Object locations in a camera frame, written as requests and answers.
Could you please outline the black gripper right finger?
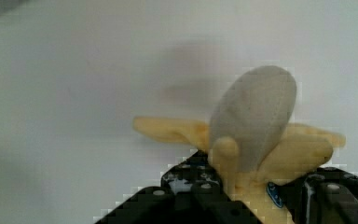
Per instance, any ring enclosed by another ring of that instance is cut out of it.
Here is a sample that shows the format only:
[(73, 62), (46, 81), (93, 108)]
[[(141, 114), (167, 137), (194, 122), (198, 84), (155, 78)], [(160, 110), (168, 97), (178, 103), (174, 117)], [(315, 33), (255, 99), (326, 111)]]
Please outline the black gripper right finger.
[(335, 167), (281, 186), (281, 199), (295, 224), (358, 224), (358, 176)]

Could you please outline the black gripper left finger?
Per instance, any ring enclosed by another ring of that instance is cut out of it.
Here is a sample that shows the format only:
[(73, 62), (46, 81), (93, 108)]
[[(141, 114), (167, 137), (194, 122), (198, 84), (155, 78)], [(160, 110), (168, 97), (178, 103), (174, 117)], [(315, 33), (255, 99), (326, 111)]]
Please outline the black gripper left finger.
[(190, 192), (196, 183), (211, 182), (222, 186), (222, 180), (208, 162), (208, 155), (202, 151), (173, 166), (160, 180), (163, 188), (170, 189), (174, 194)]

